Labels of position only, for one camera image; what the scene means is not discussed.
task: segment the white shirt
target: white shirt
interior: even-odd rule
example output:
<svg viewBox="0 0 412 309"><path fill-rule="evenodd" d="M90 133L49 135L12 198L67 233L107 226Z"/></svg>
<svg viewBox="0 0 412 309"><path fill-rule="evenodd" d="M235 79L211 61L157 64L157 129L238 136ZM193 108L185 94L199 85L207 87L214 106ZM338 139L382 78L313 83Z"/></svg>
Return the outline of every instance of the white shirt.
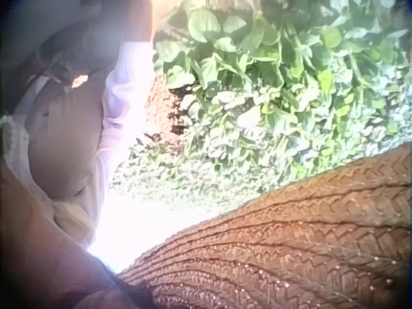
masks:
<svg viewBox="0 0 412 309"><path fill-rule="evenodd" d="M136 136L142 134L144 106L155 78L152 59L151 42L124 42L120 47L116 66L106 79L102 133L93 174L80 194L67 201L50 201L58 226L84 247L93 242L113 173L122 160L127 159ZM32 93L37 95L44 85L44 79L39 79L33 85ZM23 153L26 155L23 160L28 162L27 149L23 149ZM23 174L15 172L17 169L11 170L20 174L16 176L23 183L40 190L33 183L28 164L20 162L15 166L19 170L26 166Z"/></svg>

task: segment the green leaf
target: green leaf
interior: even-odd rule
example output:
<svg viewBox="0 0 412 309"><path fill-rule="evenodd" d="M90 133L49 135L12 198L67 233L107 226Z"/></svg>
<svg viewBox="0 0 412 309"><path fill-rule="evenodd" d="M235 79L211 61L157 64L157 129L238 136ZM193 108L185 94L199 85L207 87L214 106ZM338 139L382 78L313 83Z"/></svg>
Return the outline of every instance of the green leaf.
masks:
<svg viewBox="0 0 412 309"><path fill-rule="evenodd" d="M202 43L217 39L221 30L216 16L206 10L197 10L191 14L188 29L192 38Z"/></svg>
<svg viewBox="0 0 412 309"><path fill-rule="evenodd" d="M387 129L388 129L389 133L394 134L394 133L398 133L399 126L395 121L390 120L389 123L388 123Z"/></svg>
<svg viewBox="0 0 412 309"><path fill-rule="evenodd" d="M303 45L312 46L321 42L321 38L318 35L301 32L298 35L299 41Z"/></svg>
<svg viewBox="0 0 412 309"><path fill-rule="evenodd" d="M330 0L330 7L341 14L344 8L349 7L349 0Z"/></svg>
<svg viewBox="0 0 412 309"><path fill-rule="evenodd" d="M187 73L181 66L173 66L166 73L167 87L176 89L194 83L194 76Z"/></svg>
<svg viewBox="0 0 412 309"><path fill-rule="evenodd" d="M173 62L180 53L179 44L173 41L157 42L156 49L164 62Z"/></svg>
<svg viewBox="0 0 412 309"><path fill-rule="evenodd" d="M330 156L333 153L333 148L326 148L321 151L323 156Z"/></svg>
<svg viewBox="0 0 412 309"><path fill-rule="evenodd" d="M199 65L198 62L195 60L195 61L192 61L191 66L192 66L193 70L196 72L196 74L198 75L198 78L199 78L199 82L200 82L201 87L202 87L203 89L206 89L206 88L207 88L207 83L206 83L205 80L203 79L203 73L202 73L202 71L201 71L200 65Z"/></svg>
<svg viewBox="0 0 412 309"><path fill-rule="evenodd" d="M341 32L334 27L326 27L322 32L322 40L327 48L335 48L342 41Z"/></svg>
<svg viewBox="0 0 412 309"><path fill-rule="evenodd" d="M286 37L282 37L282 61L289 64L296 61L295 48Z"/></svg>
<svg viewBox="0 0 412 309"><path fill-rule="evenodd" d="M333 81L332 71L330 69L324 70L317 75L317 78L323 93L329 93Z"/></svg>
<svg viewBox="0 0 412 309"><path fill-rule="evenodd" d="M268 101L262 106L262 114L271 114L275 111L275 105L273 102Z"/></svg>
<svg viewBox="0 0 412 309"><path fill-rule="evenodd" d="M262 44L264 36L265 36L265 27L259 24L256 19L254 19L250 33L244 38L242 43L240 43L239 47L242 50L252 52L256 48L258 48L260 44Z"/></svg>
<svg viewBox="0 0 412 309"><path fill-rule="evenodd" d="M243 129L254 128L259 124L260 116L260 106L254 106L246 113L243 113L238 117L238 126Z"/></svg>
<svg viewBox="0 0 412 309"><path fill-rule="evenodd" d="M242 54L242 56L240 56L240 59L238 62L239 69L242 71L242 73L246 72L247 65L248 65L248 55L244 53Z"/></svg>
<svg viewBox="0 0 412 309"><path fill-rule="evenodd" d="M199 120L199 111L201 106L198 101L195 101L189 108L188 114L192 119Z"/></svg>
<svg viewBox="0 0 412 309"><path fill-rule="evenodd" d="M310 142L296 136L289 136L288 149L293 149L295 152L300 152L310 147Z"/></svg>
<svg viewBox="0 0 412 309"><path fill-rule="evenodd" d="M350 20L350 17L348 15L341 15L338 18L336 18L336 20L330 26L339 27L345 24L349 20Z"/></svg>
<svg viewBox="0 0 412 309"><path fill-rule="evenodd" d="M279 42L281 33L275 29L274 25L270 24L264 17L260 17L260 21L265 29L262 43L267 46L272 46Z"/></svg>
<svg viewBox="0 0 412 309"><path fill-rule="evenodd" d="M292 71L292 76L298 78L302 75L304 67L303 67L303 58L302 54L298 49L295 49L295 63L291 65L290 70Z"/></svg>
<svg viewBox="0 0 412 309"><path fill-rule="evenodd" d="M257 61L279 62L280 54L277 48L261 45L249 54L249 57Z"/></svg>
<svg viewBox="0 0 412 309"><path fill-rule="evenodd" d="M345 33L345 39L361 39L367 33L367 29L356 27Z"/></svg>
<svg viewBox="0 0 412 309"><path fill-rule="evenodd" d="M223 31L227 34L233 34L245 26L247 26L247 23L242 18L236 15L230 15L223 23Z"/></svg>
<svg viewBox="0 0 412 309"><path fill-rule="evenodd" d="M312 58L313 66L320 71L326 70L333 61L330 51L321 45L312 46L311 49L314 55Z"/></svg>
<svg viewBox="0 0 412 309"><path fill-rule="evenodd" d="M282 88L281 89L281 95L283 96L283 98L291 105L294 107L294 109L296 111L303 111L302 107L299 103L298 100L296 100L295 95L290 92L289 90Z"/></svg>
<svg viewBox="0 0 412 309"><path fill-rule="evenodd" d="M224 52L234 53L236 51L236 46L230 37L222 37L221 39L218 39L213 46Z"/></svg>
<svg viewBox="0 0 412 309"><path fill-rule="evenodd" d="M346 116L349 113L350 106L349 105L343 105L341 108L339 108L336 111L336 115L341 118L343 116Z"/></svg>
<svg viewBox="0 0 412 309"><path fill-rule="evenodd" d="M353 102L353 99L355 98L355 95L353 93L350 93L346 98L343 99L343 102L345 104L349 104Z"/></svg>
<svg viewBox="0 0 412 309"><path fill-rule="evenodd" d="M279 136L282 133L289 134L291 124L296 124L298 121L295 115L287 113L276 106L274 112L266 114L265 118L274 136Z"/></svg>
<svg viewBox="0 0 412 309"><path fill-rule="evenodd" d="M378 45L378 49L380 50L382 61L385 64L391 64L394 58L393 45L387 40L382 40Z"/></svg>
<svg viewBox="0 0 412 309"><path fill-rule="evenodd" d="M203 59L200 62L201 75L206 85L218 80L218 70L216 66L217 63L214 57Z"/></svg>
<svg viewBox="0 0 412 309"><path fill-rule="evenodd" d="M386 102L384 100L373 100L372 101L372 107L376 109L381 109L386 106Z"/></svg>
<svg viewBox="0 0 412 309"><path fill-rule="evenodd" d="M408 29L398 30L398 31L388 34L386 37L388 39L399 39L400 37L403 37L408 32L409 32Z"/></svg>
<svg viewBox="0 0 412 309"><path fill-rule="evenodd" d="M285 84L285 80L283 79L282 72L279 69L279 66L276 66L276 65L274 66L273 73L274 73L274 78L275 78L274 86L276 88L282 88L283 85Z"/></svg>

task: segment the person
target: person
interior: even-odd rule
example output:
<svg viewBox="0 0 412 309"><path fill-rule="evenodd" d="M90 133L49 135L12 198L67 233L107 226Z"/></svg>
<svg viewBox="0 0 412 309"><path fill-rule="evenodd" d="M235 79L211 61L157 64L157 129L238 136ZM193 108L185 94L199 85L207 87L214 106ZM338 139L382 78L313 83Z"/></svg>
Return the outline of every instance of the person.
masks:
<svg viewBox="0 0 412 309"><path fill-rule="evenodd" d="M15 110L24 115L33 186L50 199L45 213L84 248L93 242L115 169L143 135L155 77L153 38L176 3L130 1L124 42L108 75L96 73L68 93L41 77Z"/></svg>
<svg viewBox="0 0 412 309"><path fill-rule="evenodd" d="M125 293L128 286L117 282L86 248L111 177L136 131L142 130L154 80L153 38L176 4L130 1L124 42L108 75L95 75L69 93L56 91L53 81L41 78L16 110L17 118L26 113L30 177L45 194L24 183L28 178L18 177L21 162L4 148L2 291L6 285L33 308L155 308L147 291ZM13 293L3 291L1 302Z"/></svg>

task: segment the leafy bush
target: leafy bush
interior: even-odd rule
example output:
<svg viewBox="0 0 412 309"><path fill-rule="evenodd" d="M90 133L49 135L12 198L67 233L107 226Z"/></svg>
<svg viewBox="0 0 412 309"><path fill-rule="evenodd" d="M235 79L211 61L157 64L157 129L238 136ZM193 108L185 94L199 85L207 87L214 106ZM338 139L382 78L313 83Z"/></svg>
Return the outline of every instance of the leafy bush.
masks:
<svg viewBox="0 0 412 309"><path fill-rule="evenodd" d="M157 43L168 86L194 91L182 148L135 153L140 188L251 198L409 138L407 30L376 1L322 3L246 17L195 10L186 39Z"/></svg>

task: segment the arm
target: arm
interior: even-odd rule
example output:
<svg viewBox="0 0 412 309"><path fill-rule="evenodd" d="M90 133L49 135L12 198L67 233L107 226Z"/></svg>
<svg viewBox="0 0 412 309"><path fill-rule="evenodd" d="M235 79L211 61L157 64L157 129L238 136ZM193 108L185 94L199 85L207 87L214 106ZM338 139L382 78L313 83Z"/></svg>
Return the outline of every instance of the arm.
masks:
<svg viewBox="0 0 412 309"><path fill-rule="evenodd" d="M85 247L93 242L113 173L127 158L133 140L142 134L144 105L155 77L153 37L160 21L175 4L176 1L171 0L131 1L129 28L116 66L106 79L103 130L95 170L82 192L71 199L72 203L81 205L79 212L89 224L79 225L77 220L65 228Z"/></svg>

